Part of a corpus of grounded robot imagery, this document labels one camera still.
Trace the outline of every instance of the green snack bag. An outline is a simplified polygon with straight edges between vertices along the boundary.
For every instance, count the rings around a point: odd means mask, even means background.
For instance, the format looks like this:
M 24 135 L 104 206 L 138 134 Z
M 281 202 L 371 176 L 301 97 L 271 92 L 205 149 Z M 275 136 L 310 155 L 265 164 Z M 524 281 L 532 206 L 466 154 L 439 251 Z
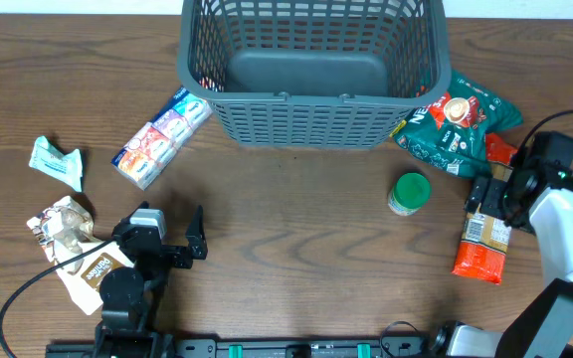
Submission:
M 448 91 L 436 102 L 412 111 L 391 135 L 417 159 L 474 178 L 490 173 L 485 135 L 522 122 L 512 103 L 453 70 Z

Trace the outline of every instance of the green lid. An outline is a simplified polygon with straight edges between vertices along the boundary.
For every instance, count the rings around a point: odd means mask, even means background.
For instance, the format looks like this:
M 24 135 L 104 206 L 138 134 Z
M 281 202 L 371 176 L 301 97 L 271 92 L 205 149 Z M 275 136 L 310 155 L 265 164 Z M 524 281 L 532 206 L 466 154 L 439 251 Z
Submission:
M 393 195 L 395 200 L 404 208 L 419 209 L 430 198 L 430 182 L 419 173 L 402 175 L 395 184 Z

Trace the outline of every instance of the plastic bin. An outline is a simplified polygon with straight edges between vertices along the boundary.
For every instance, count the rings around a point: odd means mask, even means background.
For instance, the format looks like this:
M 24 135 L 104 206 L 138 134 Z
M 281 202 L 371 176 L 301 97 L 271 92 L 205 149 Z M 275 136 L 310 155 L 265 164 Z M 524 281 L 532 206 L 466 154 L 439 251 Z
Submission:
M 178 76 L 245 145 L 372 147 L 451 78 L 438 0 L 185 0 Z

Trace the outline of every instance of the wooden table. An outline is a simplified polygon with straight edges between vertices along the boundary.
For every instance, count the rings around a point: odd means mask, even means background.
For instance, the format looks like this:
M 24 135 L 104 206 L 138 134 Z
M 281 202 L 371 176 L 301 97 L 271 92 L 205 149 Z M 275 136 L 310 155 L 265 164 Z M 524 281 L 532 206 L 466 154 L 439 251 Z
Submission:
M 0 15 L 0 308 L 47 268 L 26 221 L 73 194 L 28 167 L 40 135 L 85 152 L 95 233 L 142 200 L 165 210 L 174 242 L 198 204 L 209 257 L 177 270 L 158 327 L 228 337 L 377 335 L 407 320 L 431 330 L 456 318 L 502 330 L 542 290 L 533 236 L 514 233 L 503 284 L 450 274 L 470 182 L 413 159 L 394 143 L 372 151 L 240 148 L 212 119 L 142 192 L 109 160 L 177 89 L 180 17 Z M 573 108 L 573 21 L 450 20 L 454 67 L 513 101 L 525 124 Z M 573 117 L 550 123 L 573 135 Z M 433 184 L 413 217 L 386 194 L 419 169 Z M 23 293 L 5 331 L 21 356 L 50 339 L 91 340 L 85 316 L 48 276 Z

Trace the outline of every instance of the basket rim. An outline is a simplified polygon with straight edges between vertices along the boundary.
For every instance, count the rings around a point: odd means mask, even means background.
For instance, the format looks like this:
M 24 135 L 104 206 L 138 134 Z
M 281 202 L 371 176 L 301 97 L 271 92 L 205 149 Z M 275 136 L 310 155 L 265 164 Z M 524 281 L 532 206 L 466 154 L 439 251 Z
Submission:
M 378 107 L 408 107 L 417 108 L 437 101 L 447 90 L 452 77 L 452 68 L 450 62 L 450 50 L 448 42 L 448 29 L 446 25 L 446 16 L 442 0 L 425 0 L 431 3 L 430 8 L 434 12 L 432 16 L 432 25 L 438 44 L 435 56 L 438 63 L 438 78 L 435 85 L 426 93 L 412 98 L 403 97 L 385 97 L 374 95 L 353 95 L 353 96 L 325 96 L 325 95 L 289 95 L 284 93 L 272 92 L 217 92 L 205 89 L 194 79 L 189 72 L 189 46 L 191 41 L 187 39 L 192 32 L 192 18 L 188 14 L 193 14 L 194 6 L 200 3 L 199 0 L 186 0 L 183 4 L 183 10 L 180 22 L 180 41 L 179 51 L 176 61 L 176 73 L 181 84 L 185 86 L 194 95 L 208 101 L 227 103 L 227 102 L 259 102 L 260 104 L 294 104 L 294 105 L 319 105 L 319 106 L 338 106 L 338 105 L 372 105 Z

